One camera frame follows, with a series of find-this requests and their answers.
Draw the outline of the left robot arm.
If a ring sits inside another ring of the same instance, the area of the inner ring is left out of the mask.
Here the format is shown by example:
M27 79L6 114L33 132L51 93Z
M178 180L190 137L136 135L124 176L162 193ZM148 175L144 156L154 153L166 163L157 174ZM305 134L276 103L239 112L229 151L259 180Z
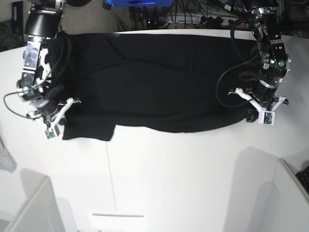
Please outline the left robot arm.
M282 104L289 104L285 96L275 93L284 77L291 71L292 62L281 39L276 0L245 0L244 10L252 14L253 35L261 57L257 84L252 92L244 93L251 104L247 110L247 122L273 125L275 111Z

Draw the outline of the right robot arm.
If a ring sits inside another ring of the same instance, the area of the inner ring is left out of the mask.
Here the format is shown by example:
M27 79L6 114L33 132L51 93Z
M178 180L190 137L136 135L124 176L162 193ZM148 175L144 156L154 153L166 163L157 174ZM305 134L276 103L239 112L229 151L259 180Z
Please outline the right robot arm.
M21 100L34 106L47 124L54 119L58 105L46 96L53 67L48 63L47 41L56 38L65 9L64 0L31 0L31 8L25 26L28 37L23 54L24 67L17 82L17 94Z

